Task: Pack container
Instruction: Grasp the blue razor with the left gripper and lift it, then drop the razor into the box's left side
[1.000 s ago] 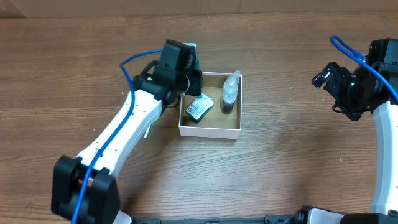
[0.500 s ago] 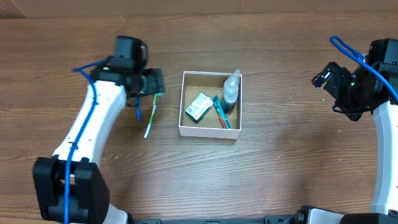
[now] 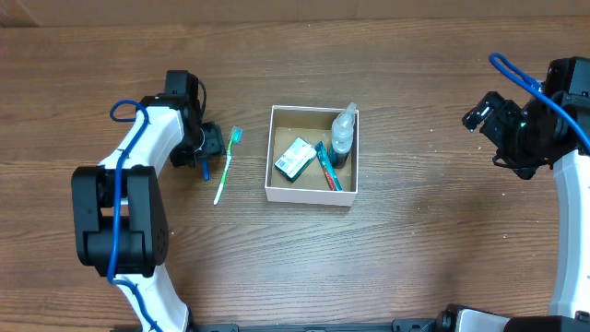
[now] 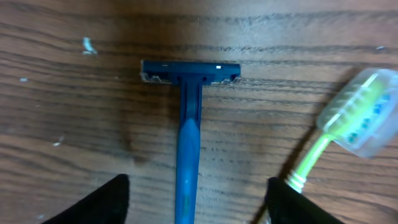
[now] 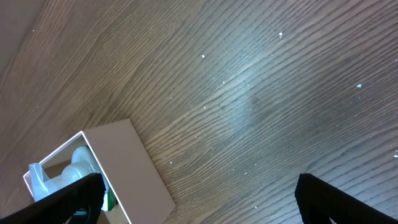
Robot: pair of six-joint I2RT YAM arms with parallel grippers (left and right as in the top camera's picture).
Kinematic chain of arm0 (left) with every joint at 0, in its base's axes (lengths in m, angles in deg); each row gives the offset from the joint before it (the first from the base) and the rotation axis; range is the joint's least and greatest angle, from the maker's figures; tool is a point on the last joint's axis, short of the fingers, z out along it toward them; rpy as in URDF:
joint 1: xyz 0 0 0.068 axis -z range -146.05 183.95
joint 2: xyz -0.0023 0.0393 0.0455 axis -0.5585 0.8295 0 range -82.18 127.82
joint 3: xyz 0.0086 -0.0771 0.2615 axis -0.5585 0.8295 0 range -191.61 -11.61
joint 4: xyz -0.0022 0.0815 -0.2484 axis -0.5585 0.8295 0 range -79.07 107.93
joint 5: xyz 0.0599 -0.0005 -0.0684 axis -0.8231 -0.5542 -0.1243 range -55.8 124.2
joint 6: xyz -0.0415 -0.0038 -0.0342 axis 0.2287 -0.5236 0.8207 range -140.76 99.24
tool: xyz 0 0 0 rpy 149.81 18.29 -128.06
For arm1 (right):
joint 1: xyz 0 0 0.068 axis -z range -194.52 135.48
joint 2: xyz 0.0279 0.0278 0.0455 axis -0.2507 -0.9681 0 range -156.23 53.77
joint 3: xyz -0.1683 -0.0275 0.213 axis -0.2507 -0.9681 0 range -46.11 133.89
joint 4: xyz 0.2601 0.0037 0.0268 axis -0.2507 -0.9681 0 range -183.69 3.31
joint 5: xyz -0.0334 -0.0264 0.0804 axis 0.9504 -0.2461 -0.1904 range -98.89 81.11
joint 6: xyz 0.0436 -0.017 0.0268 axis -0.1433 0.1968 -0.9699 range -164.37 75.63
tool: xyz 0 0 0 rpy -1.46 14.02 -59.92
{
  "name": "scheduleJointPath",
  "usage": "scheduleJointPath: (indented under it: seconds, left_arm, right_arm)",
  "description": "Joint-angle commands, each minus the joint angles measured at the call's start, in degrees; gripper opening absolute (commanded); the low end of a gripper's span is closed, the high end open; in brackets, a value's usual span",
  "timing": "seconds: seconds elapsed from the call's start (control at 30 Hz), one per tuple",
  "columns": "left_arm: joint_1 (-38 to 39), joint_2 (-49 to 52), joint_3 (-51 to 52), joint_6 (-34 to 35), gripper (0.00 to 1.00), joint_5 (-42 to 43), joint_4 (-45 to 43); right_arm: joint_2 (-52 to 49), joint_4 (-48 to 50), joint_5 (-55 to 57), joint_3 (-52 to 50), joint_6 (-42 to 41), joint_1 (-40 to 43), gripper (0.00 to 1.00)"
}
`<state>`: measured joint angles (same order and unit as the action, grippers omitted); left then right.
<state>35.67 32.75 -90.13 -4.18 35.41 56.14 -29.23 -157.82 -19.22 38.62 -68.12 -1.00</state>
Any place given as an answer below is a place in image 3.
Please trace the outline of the blue disposable razor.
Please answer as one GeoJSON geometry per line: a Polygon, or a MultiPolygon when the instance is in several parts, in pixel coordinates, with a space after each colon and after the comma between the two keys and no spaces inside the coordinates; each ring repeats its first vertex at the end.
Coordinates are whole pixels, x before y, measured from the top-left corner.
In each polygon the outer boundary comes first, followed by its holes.
{"type": "Polygon", "coordinates": [[[201,166],[202,166],[203,178],[204,178],[205,181],[208,181],[210,179],[210,173],[209,173],[209,167],[208,167],[208,161],[207,161],[207,159],[202,159],[201,160],[201,166]]]}

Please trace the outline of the green white toothbrush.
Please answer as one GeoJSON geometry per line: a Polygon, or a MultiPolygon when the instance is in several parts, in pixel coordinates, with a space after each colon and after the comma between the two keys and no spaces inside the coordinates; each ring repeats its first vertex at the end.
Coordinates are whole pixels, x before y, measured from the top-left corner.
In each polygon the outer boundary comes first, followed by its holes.
{"type": "Polygon", "coordinates": [[[230,140],[229,140],[229,144],[227,147],[227,154],[226,154],[226,160],[225,160],[225,165],[224,165],[224,169],[223,169],[223,173],[219,182],[219,186],[218,186],[218,190],[216,192],[216,195],[214,197],[214,205],[217,206],[223,190],[225,188],[225,183],[227,181],[227,176],[229,173],[229,169],[230,169],[230,165],[231,165],[231,160],[232,160],[232,148],[234,145],[239,144],[242,140],[242,134],[243,134],[243,129],[240,126],[233,126],[230,132],[230,140]]]}

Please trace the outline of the green soap packet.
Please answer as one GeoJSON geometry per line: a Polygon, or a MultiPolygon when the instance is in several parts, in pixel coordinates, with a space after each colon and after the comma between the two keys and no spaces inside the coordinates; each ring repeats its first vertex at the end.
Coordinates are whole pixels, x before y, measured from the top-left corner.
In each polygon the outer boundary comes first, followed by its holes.
{"type": "Polygon", "coordinates": [[[275,169],[294,183],[317,155],[315,146],[297,137],[274,163],[275,169]]]}

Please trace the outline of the Colgate toothpaste tube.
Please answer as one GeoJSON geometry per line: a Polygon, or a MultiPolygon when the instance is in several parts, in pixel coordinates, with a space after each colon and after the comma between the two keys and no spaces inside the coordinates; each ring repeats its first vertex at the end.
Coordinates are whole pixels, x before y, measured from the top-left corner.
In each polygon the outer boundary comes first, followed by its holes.
{"type": "Polygon", "coordinates": [[[324,172],[324,177],[328,183],[331,191],[342,191],[342,186],[337,178],[336,172],[331,164],[324,142],[319,141],[315,145],[316,158],[318,159],[320,166],[324,172]]]}

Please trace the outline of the clear bottle with dark liquid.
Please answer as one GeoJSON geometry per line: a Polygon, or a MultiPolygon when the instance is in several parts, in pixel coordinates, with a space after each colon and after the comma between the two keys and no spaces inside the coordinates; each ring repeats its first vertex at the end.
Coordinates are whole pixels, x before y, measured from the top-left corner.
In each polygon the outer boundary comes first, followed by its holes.
{"type": "Polygon", "coordinates": [[[354,125],[356,123],[357,104],[352,102],[332,123],[331,143],[328,151],[332,166],[343,168],[351,150],[354,125]]]}

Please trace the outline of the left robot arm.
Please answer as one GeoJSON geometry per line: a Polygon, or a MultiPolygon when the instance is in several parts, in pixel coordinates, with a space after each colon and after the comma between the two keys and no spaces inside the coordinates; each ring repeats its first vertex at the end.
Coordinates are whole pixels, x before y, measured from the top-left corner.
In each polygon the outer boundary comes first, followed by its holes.
{"type": "Polygon", "coordinates": [[[204,122],[207,95],[161,93],[129,101],[123,141],[71,178],[79,261],[119,289],[144,331],[193,331],[191,309],[165,266],[170,233],[158,177],[166,161],[194,167],[224,154],[218,126],[204,122]]]}

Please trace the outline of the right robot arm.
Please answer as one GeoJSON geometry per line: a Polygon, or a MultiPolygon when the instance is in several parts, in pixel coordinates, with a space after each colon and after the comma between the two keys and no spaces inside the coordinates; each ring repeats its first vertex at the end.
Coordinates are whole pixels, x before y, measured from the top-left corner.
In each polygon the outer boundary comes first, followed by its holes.
{"type": "Polygon", "coordinates": [[[515,230],[526,247],[548,244],[558,250],[552,297],[545,316],[507,318],[468,305],[450,304],[439,313],[434,331],[586,331],[589,328],[589,153],[572,128],[549,114],[540,100],[520,108],[496,92],[463,118],[497,147],[495,165],[529,180],[547,165],[556,184],[556,200],[540,192],[533,202],[503,199],[477,187],[455,201],[466,212],[462,225],[515,230]]]}

